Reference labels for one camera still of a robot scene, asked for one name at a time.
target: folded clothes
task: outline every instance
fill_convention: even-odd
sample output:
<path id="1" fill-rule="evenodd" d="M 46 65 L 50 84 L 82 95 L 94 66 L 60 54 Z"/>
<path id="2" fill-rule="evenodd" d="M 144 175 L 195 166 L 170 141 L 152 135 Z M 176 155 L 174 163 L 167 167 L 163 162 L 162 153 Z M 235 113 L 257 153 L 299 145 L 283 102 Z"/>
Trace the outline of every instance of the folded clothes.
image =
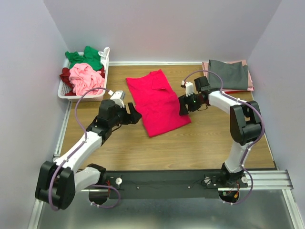
<path id="1" fill-rule="evenodd" d="M 247 90 L 248 88 L 248 76 L 245 73 L 242 62 L 224 63 L 209 60 L 208 70 L 221 77 L 226 89 Z M 211 87 L 220 88 L 221 82 L 216 76 L 208 73 L 208 80 Z"/>
<path id="2" fill-rule="evenodd" d="M 73 92 L 77 96 L 83 95 L 89 89 L 94 87 L 103 87 L 104 78 L 100 75 L 101 71 L 94 71 L 87 63 L 77 63 L 70 69 L 69 80 L 73 85 Z M 102 89 L 94 90 L 88 93 L 88 95 L 101 94 Z"/>
<path id="3" fill-rule="evenodd" d="M 189 124 L 190 118 L 179 115 L 180 105 L 162 70 L 138 79 L 126 78 L 128 88 L 142 114 L 149 137 L 160 135 Z"/>
<path id="4" fill-rule="evenodd" d="M 231 63 L 237 63 L 237 62 L 241 62 L 243 67 L 247 66 L 246 60 L 232 61 L 232 62 L 227 62 L 227 63 L 231 64 Z M 203 70 L 208 70 L 209 69 L 209 63 L 208 62 L 203 62 L 202 63 L 202 67 L 203 67 Z M 240 91 L 254 91 L 253 82 L 252 82 L 252 78 L 251 78 L 250 72 L 246 68 L 244 68 L 244 71 L 247 72 L 247 78 L 248 78 L 248 80 L 247 80 L 248 81 L 247 89 L 245 89 L 245 90 L 229 89 L 228 90 L 228 88 L 224 87 L 224 91 L 232 92 L 232 93 L 233 92 L 240 92 Z M 204 72 L 203 75 L 206 76 L 207 78 L 209 78 L 210 74 L 207 74 L 206 72 Z"/>
<path id="5" fill-rule="evenodd" d="M 85 47 L 83 56 L 80 56 L 78 52 L 66 52 L 65 55 L 70 62 L 70 66 L 69 66 L 70 69 L 76 63 L 87 63 L 95 71 L 103 67 L 103 65 L 101 64 L 101 57 L 99 55 L 99 51 L 90 46 Z"/>

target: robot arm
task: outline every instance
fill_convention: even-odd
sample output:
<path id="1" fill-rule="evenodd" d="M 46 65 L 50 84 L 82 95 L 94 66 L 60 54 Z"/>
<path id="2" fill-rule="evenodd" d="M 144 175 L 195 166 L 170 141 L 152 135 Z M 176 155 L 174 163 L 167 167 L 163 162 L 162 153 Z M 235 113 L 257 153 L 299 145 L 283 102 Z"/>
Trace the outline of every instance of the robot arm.
<path id="1" fill-rule="evenodd" d="M 189 111 L 196 111 L 203 104 L 216 106 L 230 115 L 230 133 L 233 144 L 230 155 L 222 167 L 224 172 L 222 180 L 224 182 L 236 181 L 243 175 L 240 163 L 241 161 L 244 163 L 248 156 L 244 155 L 246 148 L 261 133 L 261 121 L 257 114 L 246 105 L 227 98 L 218 89 L 211 88 L 206 77 L 199 77 L 194 82 L 198 94 L 195 94 L 192 83 L 182 82 L 182 87 L 185 87 L 186 93 L 179 97 L 180 115 L 186 115 Z M 259 112 L 257 102 L 239 101 L 250 104 Z"/>
<path id="2" fill-rule="evenodd" d="M 127 113 L 124 97 L 123 91 L 116 91 L 109 100 L 103 100 L 99 113 L 87 127 L 86 134 L 66 154 L 54 162 L 46 161 L 42 164 L 35 191 L 37 199 L 49 202 L 51 178 L 60 165 L 62 166 L 52 188 L 53 204 L 60 209 L 66 209 L 71 204 L 76 192 L 93 184 L 105 183 L 106 169 L 99 165 L 90 164 L 83 171 L 77 171 L 88 156 L 110 137 L 113 127 L 136 124 L 142 117 L 132 103 L 128 103 L 130 114 Z"/>

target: green shirt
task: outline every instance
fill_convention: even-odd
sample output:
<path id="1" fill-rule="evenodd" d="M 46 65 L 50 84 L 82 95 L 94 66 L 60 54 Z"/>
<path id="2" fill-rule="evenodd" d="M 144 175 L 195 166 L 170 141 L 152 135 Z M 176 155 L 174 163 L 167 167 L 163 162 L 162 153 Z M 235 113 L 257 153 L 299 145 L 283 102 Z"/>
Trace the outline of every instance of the green shirt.
<path id="1" fill-rule="evenodd" d="M 76 63 L 87 63 L 95 71 L 103 67 L 99 51 L 90 46 L 85 47 L 84 56 L 80 56 L 77 52 L 66 52 L 65 55 L 70 61 L 69 68 L 72 68 Z"/>

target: gray folded shirt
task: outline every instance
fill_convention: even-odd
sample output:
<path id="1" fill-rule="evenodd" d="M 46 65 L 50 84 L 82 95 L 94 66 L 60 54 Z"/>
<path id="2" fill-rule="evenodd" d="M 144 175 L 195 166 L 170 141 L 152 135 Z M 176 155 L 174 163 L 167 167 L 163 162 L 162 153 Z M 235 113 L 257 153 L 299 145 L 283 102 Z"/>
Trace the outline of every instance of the gray folded shirt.
<path id="1" fill-rule="evenodd" d="M 224 83 L 224 89 L 248 89 L 248 66 L 243 66 L 242 62 L 224 63 L 209 60 L 208 70 L 221 77 Z M 208 80 L 212 88 L 220 88 L 221 83 L 217 76 L 208 73 Z"/>

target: cable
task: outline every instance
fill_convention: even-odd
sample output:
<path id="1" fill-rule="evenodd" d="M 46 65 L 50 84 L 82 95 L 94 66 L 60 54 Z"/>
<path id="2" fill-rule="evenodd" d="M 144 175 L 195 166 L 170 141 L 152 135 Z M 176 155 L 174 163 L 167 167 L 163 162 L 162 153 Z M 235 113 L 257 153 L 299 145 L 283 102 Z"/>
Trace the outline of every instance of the cable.
<path id="1" fill-rule="evenodd" d="M 106 184 L 107 184 L 108 186 L 111 186 L 109 180 L 106 181 Z"/>
<path id="2" fill-rule="evenodd" d="M 252 178 L 251 174 L 249 173 L 249 171 L 248 171 L 247 169 L 245 169 L 245 167 L 244 167 L 245 158 L 246 158 L 248 152 L 251 150 L 251 148 L 252 148 L 252 147 L 253 147 L 253 146 L 254 146 L 254 145 L 264 136 L 264 133 L 265 133 L 265 124 L 264 124 L 264 121 L 263 121 L 263 118 L 262 118 L 261 114 L 260 114 L 253 106 L 251 106 L 250 104 L 245 103 L 245 102 L 243 102 L 243 101 L 241 101 L 241 100 L 239 100 L 239 99 L 236 99 L 236 98 L 234 98 L 234 97 L 232 97 L 232 96 L 230 96 L 230 95 L 228 95 L 228 94 L 226 94 L 226 93 L 223 92 L 224 82 L 223 82 L 223 80 L 221 79 L 221 77 L 220 77 L 218 74 L 216 74 L 216 73 L 214 73 L 214 72 L 211 72 L 211 71 L 209 71 L 209 70 L 198 70 L 198 71 L 195 71 L 195 72 L 189 74 L 183 81 L 185 82 L 185 81 L 187 80 L 187 78 L 189 78 L 191 75 L 193 75 L 193 74 L 195 74 L 195 73 L 198 73 L 198 72 L 207 72 L 207 73 L 211 73 L 211 74 L 215 75 L 215 76 L 220 80 L 220 82 L 221 82 L 221 87 L 220 87 L 220 89 L 219 89 L 220 93 L 221 93 L 224 97 L 226 97 L 226 98 L 228 98 L 228 99 L 231 99 L 231 100 L 233 100 L 233 101 L 235 101 L 235 102 L 237 102 L 237 103 L 241 103 L 241 104 L 243 104 L 243 105 L 246 105 L 247 107 L 249 107 L 250 109 L 252 109 L 252 110 L 257 114 L 257 116 L 259 117 L 259 119 L 260 119 L 260 121 L 261 121 L 262 131 L 261 131 L 259 137 L 258 137 L 254 142 L 252 142 L 252 143 L 246 148 L 246 150 L 245 150 L 244 153 L 243 153 L 242 159 L 241 159 L 241 161 L 240 161 L 240 166 L 241 166 L 242 170 L 243 170 L 244 172 L 246 172 L 246 173 L 249 175 L 250 179 L 251 179 L 251 187 L 250 187 L 250 190 L 249 190 L 248 194 L 247 194 L 243 199 L 237 201 L 236 203 L 229 203 L 229 202 L 227 202 L 227 203 L 229 203 L 229 204 L 231 204 L 231 205 L 240 204 L 240 203 L 243 203 L 246 199 L 248 199 L 248 197 L 251 195 L 252 190 L 253 190 L 253 178 Z"/>
<path id="3" fill-rule="evenodd" d="M 49 193 L 48 193 L 48 200 L 49 200 L 49 205 L 51 206 L 52 210 L 54 211 L 58 211 L 59 208 L 55 207 L 53 205 L 53 200 L 52 200 L 52 189 L 53 189 L 53 185 L 54 185 L 54 181 L 55 181 L 55 178 L 57 177 L 58 175 L 58 172 L 59 170 L 62 168 L 62 166 L 85 144 L 86 140 L 87 140 L 87 131 L 85 129 L 85 127 L 81 124 L 80 120 L 78 119 L 78 116 L 77 116 L 77 108 L 78 108 L 78 105 L 80 104 L 81 100 L 85 97 L 86 94 L 88 94 L 89 92 L 91 91 L 94 91 L 94 90 L 99 90 L 99 89 L 103 89 L 107 92 L 109 92 L 109 90 L 107 88 L 104 88 L 104 87 L 94 87 L 88 91 L 86 91 L 85 94 L 83 94 L 80 99 L 77 101 L 76 103 L 76 106 L 75 106 L 75 119 L 78 123 L 78 125 L 81 127 L 81 129 L 83 130 L 84 132 L 84 135 L 85 135 L 85 140 L 82 141 L 82 143 L 80 143 L 80 145 L 78 147 L 76 147 L 76 149 L 74 149 L 68 156 L 67 156 L 67 159 L 66 160 L 63 160 L 62 163 L 56 168 L 52 178 L 51 178 L 51 181 L 50 181 L 50 185 L 49 185 Z"/>
<path id="4" fill-rule="evenodd" d="M 122 124 L 120 124 L 119 127 L 117 127 L 117 128 L 115 128 L 114 130 L 112 130 L 112 132 L 114 132 L 114 131 L 120 129 L 121 127 L 122 127 Z"/>
<path id="5" fill-rule="evenodd" d="M 239 190 L 239 183 L 238 182 L 236 182 L 236 184 L 238 184 L 238 186 L 237 186 L 237 191 Z M 233 187 L 233 188 L 231 188 L 231 190 L 230 191 L 228 191 L 228 192 L 226 192 L 227 194 L 230 194 L 232 191 L 233 191 L 233 189 L 235 189 L 236 187 Z"/>
<path id="6" fill-rule="evenodd" d="M 118 194 L 118 201 L 115 204 L 113 204 L 113 205 L 103 206 L 103 205 L 96 204 L 94 202 L 91 202 L 91 205 L 97 206 L 98 208 L 114 208 L 115 206 L 117 206 L 120 203 L 121 195 L 120 195 L 120 192 L 115 187 L 108 186 L 108 185 L 91 185 L 91 187 L 110 188 L 110 189 L 114 190 Z"/>
<path id="7" fill-rule="evenodd" d="M 208 109 L 208 105 L 206 104 L 206 105 L 205 105 L 205 109 L 201 109 L 201 110 L 198 109 L 198 111 L 205 111 L 205 110 L 207 110 L 207 109 Z"/>
<path id="8" fill-rule="evenodd" d="M 237 182 L 237 184 L 238 184 L 238 190 L 237 190 L 237 193 L 239 194 L 240 185 L 239 185 L 239 183 L 238 183 L 238 182 Z"/>

